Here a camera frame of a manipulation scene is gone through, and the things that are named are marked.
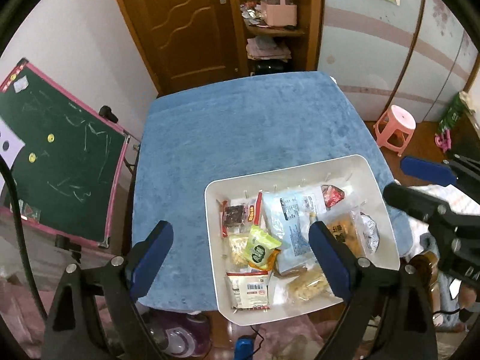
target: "blue tablecloth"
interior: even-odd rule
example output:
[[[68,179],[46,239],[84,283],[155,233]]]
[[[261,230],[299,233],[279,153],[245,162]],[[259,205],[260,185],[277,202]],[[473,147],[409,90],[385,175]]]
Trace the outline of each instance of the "blue tablecloth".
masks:
[[[215,310],[206,230],[205,188],[213,180],[364,156],[383,190],[392,174],[359,115],[320,72],[219,82],[164,96],[149,111],[138,163],[133,243],[161,219],[174,243],[142,304]],[[398,250],[412,235],[404,213],[389,208]]]

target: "red wrapper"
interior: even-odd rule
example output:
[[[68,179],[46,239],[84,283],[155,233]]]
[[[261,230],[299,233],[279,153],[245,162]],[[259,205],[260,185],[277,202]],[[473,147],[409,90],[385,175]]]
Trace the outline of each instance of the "red wrapper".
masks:
[[[335,185],[322,185],[323,200],[327,209],[344,200],[345,192]]]

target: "light blue package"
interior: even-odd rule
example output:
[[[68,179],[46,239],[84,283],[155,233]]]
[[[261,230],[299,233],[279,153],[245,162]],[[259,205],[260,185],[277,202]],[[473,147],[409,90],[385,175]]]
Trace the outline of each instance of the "light blue package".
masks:
[[[321,187],[264,192],[262,204],[272,235],[282,241],[277,256],[279,273],[282,275],[314,259],[302,229],[308,230],[310,223],[326,212]]]

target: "stack of papers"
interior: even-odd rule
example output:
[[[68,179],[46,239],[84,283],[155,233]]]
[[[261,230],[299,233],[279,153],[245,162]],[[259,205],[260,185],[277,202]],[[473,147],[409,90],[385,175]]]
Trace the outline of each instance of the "stack of papers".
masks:
[[[287,62],[291,59],[292,54],[285,42],[276,43],[273,39],[271,42],[265,42],[261,37],[255,37],[247,40],[247,56],[248,59],[281,59]]]

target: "pink stool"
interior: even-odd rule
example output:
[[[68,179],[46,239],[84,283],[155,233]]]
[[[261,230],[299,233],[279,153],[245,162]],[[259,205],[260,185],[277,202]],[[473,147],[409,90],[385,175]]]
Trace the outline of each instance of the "pink stool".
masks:
[[[378,130],[380,124],[386,124],[382,132]],[[385,146],[387,149],[397,152],[398,156],[401,157],[416,126],[415,119],[408,111],[398,105],[391,105],[373,126],[378,147]],[[402,146],[398,147],[387,142],[394,134],[400,139]]]

